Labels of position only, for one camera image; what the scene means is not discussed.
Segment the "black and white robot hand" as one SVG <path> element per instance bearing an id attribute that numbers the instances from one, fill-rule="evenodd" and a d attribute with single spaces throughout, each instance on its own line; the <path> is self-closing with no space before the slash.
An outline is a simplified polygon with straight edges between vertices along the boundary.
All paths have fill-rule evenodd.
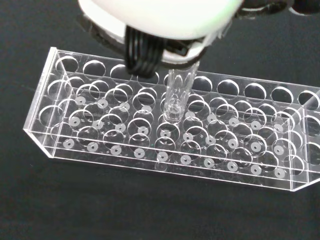
<path id="1" fill-rule="evenodd" d="M 160 66 L 191 66 L 234 19 L 320 11 L 317 0 L 80 0 L 78 5 L 84 28 L 123 55 L 129 74 L 145 78 Z"/>

